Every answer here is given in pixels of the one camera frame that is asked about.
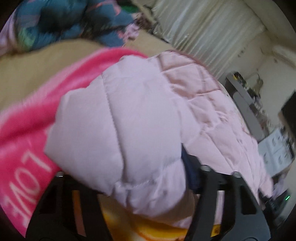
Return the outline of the grey cluttered shelf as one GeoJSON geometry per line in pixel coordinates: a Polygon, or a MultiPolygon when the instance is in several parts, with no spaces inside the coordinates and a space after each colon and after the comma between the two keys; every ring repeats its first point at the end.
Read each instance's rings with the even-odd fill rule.
{"type": "Polygon", "coordinates": [[[258,142],[266,138],[269,135],[269,120],[258,102],[259,96],[246,85],[238,72],[226,75],[225,88],[240,111],[250,133],[258,142]]]}

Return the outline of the tan bed sheet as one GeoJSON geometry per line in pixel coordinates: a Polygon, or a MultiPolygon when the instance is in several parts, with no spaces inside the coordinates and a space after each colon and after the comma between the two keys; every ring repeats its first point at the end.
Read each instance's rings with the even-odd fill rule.
{"type": "Polygon", "coordinates": [[[29,53],[1,57],[1,126],[53,121],[62,97],[86,88],[106,69],[127,57],[148,60],[173,47],[141,31],[123,48],[75,39],[29,53]]]}

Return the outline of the blue flamingo print duvet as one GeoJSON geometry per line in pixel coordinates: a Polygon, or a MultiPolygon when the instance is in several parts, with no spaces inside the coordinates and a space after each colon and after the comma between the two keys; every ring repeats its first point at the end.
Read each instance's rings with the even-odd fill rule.
{"type": "Polygon", "coordinates": [[[116,1],[22,1],[1,30],[1,55],[78,38],[121,47],[138,34],[132,14],[116,1]]]}

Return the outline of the white air conditioner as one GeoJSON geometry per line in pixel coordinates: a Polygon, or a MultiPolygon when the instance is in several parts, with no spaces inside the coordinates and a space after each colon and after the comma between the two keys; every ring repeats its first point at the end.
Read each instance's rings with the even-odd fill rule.
{"type": "Polygon", "coordinates": [[[287,47],[284,47],[281,45],[275,45],[275,46],[273,46],[273,53],[276,56],[279,56],[286,61],[290,61],[291,63],[295,63],[295,61],[296,61],[295,51],[292,51],[291,49],[289,49],[287,47]]]}

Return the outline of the black wall television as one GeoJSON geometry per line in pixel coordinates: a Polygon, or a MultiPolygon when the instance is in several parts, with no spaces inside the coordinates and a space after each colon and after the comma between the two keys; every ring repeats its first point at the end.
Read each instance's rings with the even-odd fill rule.
{"type": "Polygon", "coordinates": [[[287,129],[288,133],[292,135],[293,138],[295,138],[295,124],[296,124],[295,99],[296,99],[296,92],[294,90],[290,95],[290,97],[287,98],[287,100],[281,107],[280,112],[278,113],[278,117],[281,123],[287,129]]]}

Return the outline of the pink quilted jacket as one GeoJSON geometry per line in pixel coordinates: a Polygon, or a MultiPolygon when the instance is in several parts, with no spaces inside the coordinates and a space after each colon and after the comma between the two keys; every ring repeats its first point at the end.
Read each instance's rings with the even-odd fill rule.
{"type": "Polygon", "coordinates": [[[213,170],[240,172],[254,195],[273,192],[256,139],[219,82],[177,52],[124,56],[60,101],[45,154],[127,210],[188,228],[198,197],[181,149],[213,170]]]}

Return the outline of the pink football fleece blanket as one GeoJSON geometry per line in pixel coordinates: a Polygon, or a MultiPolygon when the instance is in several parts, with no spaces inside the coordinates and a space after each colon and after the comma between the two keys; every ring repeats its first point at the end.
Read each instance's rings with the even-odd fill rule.
{"type": "MultiPolygon", "coordinates": [[[[55,119],[28,125],[9,120],[1,126],[1,208],[22,237],[56,173],[70,175],[44,152],[55,119]]],[[[112,240],[183,240],[186,235],[184,229],[132,213],[102,192],[98,198],[112,240]]]]}

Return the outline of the white drawer chest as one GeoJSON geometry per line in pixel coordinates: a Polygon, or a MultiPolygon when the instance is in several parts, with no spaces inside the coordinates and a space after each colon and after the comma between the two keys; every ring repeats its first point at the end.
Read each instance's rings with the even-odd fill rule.
{"type": "Polygon", "coordinates": [[[273,177],[288,168],[294,159],[288,139],[276,128],[269,136],[258,143],[258,151],[263,157],[267,173],[273,177]]]}

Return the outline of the white striped curtain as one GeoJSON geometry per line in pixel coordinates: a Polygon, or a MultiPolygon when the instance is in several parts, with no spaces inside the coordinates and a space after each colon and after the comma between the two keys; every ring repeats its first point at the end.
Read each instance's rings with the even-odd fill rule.
{"type": "Polygon", "coordinates": [[[265,30],[244,1],[156,1],[153,34],[202,62],[219,78],[265,30]]]}

